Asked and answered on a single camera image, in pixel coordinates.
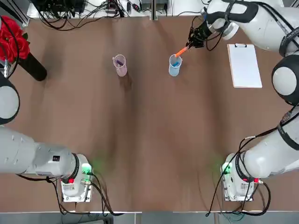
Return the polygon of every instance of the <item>blue marker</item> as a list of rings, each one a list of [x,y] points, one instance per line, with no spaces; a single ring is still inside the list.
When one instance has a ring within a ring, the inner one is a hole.
[[[176,67],[178,65],[178,62],[175,62],[172,66]]]

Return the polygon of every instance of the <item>brown tabletop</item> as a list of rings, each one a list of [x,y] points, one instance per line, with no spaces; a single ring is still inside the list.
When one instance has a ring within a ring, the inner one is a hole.
[[[213,52],[189,50],[179,76],[171,77],[169,56],[185,45],[191,20],[102,19],[70,32],[31,21],[31,52],[48,78],[36,82],[17,69],[11,81],[21,110],[8,126],[85,154],[103,175],[115,211],[206,211],[226,156],[242,138],[274,127],[289,106],[271,85],[278,53],[256,49],[262,89],[233,87],[226,44],[250,43],[242,31]],[[118,53],[127,59],[124,78],[112,62]],[[265,180],[270,210],[299,210],[298,177],[290,172]],[[0,212],[58,211],[52,185],[15,175],[0,181]],[[261,210],[260,195],[245,208]],[[96,191],[77,210],[100,211]]]

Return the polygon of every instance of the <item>red flower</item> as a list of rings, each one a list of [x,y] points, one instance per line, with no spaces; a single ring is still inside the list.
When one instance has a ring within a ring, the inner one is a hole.
[[[5,52],[3,52],[2,47],[0,47],[0,59],[4,61],[7,56],[8,61],[10,63],[12,63],[14,61],[14,54],[13,54],[12,50],[10,49],[8,42],[0,39],[0,44],[2,45],[2,47],[5,50]]]
[[[15,36],[22,36],[23,31],[13,19],[5,15],[2,16],[2,19],[7,23]],[[12,37],[12,34],[3,22],[1,24],[0,37],[2,37],[3,39],[10,39]]]
[[[30,53],[29,43],[23,37],[17,37],[17,42],[19,45],[19,55],[21,59],[26,59],[28,54]],[[14,55],[17,57],[17,46],[15,45],[14,38],[9,39],[9,47]]]

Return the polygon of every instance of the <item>clipboard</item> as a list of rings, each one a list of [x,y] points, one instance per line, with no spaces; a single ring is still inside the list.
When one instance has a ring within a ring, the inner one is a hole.
[[[235,88],[262,88],[253,44],[228,44],[228,56]]]

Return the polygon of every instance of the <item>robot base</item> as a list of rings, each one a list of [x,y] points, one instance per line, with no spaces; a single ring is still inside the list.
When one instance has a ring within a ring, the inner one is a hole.
[[[92,198],[92,185],[90,185],[93,176],[92,167],[88,163],[86,157],[77,154],[79,159],[79,170],[73,183],[61,182],[61,191],[63,194],[63,202],[90,202]]]
[[[227,157],[226,162],[220,167],[221,174],[233,156],[234,154],[230,154]],[[254,190],[254,183],[247,183],[239,177],[235,169],[235,159],[229,164],[226,172],[227,174],[224,174],[221,180],[225,201],[243,202],[248,189],[248,184],[250,184],[250,186],[246,200],[252,201],[253,198],[251,195]]]

